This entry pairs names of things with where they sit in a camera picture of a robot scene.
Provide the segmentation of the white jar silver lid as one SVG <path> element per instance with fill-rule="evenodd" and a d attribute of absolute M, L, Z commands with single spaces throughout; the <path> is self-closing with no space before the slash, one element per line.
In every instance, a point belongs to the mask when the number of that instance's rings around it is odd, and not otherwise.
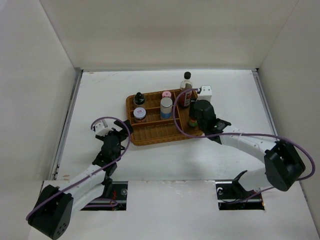
<path fill-rule="evenodd" d="M 169 97 L 164 97 L 160 101 L 160 119 L 167 120 L 172 117 L 173 101 Z"/>

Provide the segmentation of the tall dark sauce bottle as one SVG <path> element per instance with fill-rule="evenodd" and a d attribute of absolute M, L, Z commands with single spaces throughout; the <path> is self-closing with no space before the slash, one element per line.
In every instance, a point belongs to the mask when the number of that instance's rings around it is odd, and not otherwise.
<path fill-rule="evenodd" d="M 184 80 L 180 83 L 180 90 L 185 92 L 179 97 L 178 103 L 181 107 L 186 108 L 191 102 L 193 84 L 190 81 L 191 73 L 189 71 L 186 71 L 183 77 Z"/>

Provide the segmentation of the green bottle yellow cap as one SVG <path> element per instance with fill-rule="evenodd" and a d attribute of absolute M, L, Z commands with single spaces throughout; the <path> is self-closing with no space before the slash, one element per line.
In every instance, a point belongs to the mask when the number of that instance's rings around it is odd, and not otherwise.
<path fill-rule="evenodd" d="M 188 125 L 193 128 L 195 128 L 198 125 L 197 118 L 195 116 L 195 108 L 194 108 L 194 104 L 196 100 L 197 100 L 196 98 L 192 98 L 190 100 L 189 114 L 188 114 Z"/>

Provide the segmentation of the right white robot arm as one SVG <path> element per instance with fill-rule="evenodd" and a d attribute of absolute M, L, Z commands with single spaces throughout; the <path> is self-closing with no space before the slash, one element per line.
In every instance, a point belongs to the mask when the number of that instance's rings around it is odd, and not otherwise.
<path fill-rule="evenodd" d="M 264 164 L 262 168 L 251 172 L 244 170 L 234 179 L 231 190 L 238 198 L 259 188 L 274 187 L 286 192 L 306 169 L 292 143 L 275 136 L 264 138 L 245 135 L 230 122 L 217 118 L 207 100 L 193 102 L 191 116 L 211 141 L 236 148 Z"/>

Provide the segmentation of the white lid spice jar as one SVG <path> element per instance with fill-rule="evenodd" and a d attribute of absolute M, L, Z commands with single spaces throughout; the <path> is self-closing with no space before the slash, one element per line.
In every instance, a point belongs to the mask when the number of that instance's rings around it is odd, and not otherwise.
<path fill-rule="evenodd" d="M 136 123 L 144 123 L 146 121 L 147 112 L 143 107 L 137 107 L 133 111 L 134 121 Z"/>

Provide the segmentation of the pink cap spice jar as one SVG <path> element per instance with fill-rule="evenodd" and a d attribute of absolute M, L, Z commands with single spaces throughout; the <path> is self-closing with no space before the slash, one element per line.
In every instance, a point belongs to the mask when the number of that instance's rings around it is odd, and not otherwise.
<path fill-rule="evenodd" d="M 163 91 L 162 98 L 172 98 L 172 93 L 170 91 Z"/>

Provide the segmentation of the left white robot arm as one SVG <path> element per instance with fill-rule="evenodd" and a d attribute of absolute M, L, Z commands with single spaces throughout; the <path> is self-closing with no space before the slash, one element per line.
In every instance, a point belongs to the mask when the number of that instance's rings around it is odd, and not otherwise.
<path fill-rule="evenodd" d="M 129 120 L 113 117 L 120 130 L 109 128 L 107 117 L 96 119 L 90 126 L 102 147 L 91 165 L 82 173 L 60 186 L 47 185 L 37 199 L 33 210 L 26 216 L 27 223 L 52 240 L 66 231 L 75 212 L 89 209 L 90 202 L 112 195 L 111 175 L 117 162 L 128 150 L 122 142 L 130 140 L 133 128 Z"/>

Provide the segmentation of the black cap spice bottle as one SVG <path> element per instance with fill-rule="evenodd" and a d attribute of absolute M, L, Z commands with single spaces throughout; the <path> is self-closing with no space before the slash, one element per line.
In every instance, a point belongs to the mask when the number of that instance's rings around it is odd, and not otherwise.
<path fill-rule="evenodd" d="M 133 103 L 136 107 L 144 107 L 146 102 L 145 95 L 141 92 L 137 92 L 133 97 Z"/>

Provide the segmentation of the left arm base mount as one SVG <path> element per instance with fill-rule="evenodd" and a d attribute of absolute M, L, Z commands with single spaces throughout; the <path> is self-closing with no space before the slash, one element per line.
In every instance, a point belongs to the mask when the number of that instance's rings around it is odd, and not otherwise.
<path fill-rule="evenodd" d="M 101 196 L 91 201 L 82 211 L 126 211 L 128 181 L 113 181 L 104 186 Z"/>

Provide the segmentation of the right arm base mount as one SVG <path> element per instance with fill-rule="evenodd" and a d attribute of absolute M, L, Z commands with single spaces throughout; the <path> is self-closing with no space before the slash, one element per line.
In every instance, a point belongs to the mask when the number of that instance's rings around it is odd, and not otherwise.
<path fill-rule="evenodd" d="M 262 195 L 247 191 L 239 183 L 247 171 L 242 171 L 234 179 L 223 179 L 215 182 L 217 204 L 220 211 L 265 210 Z"/>

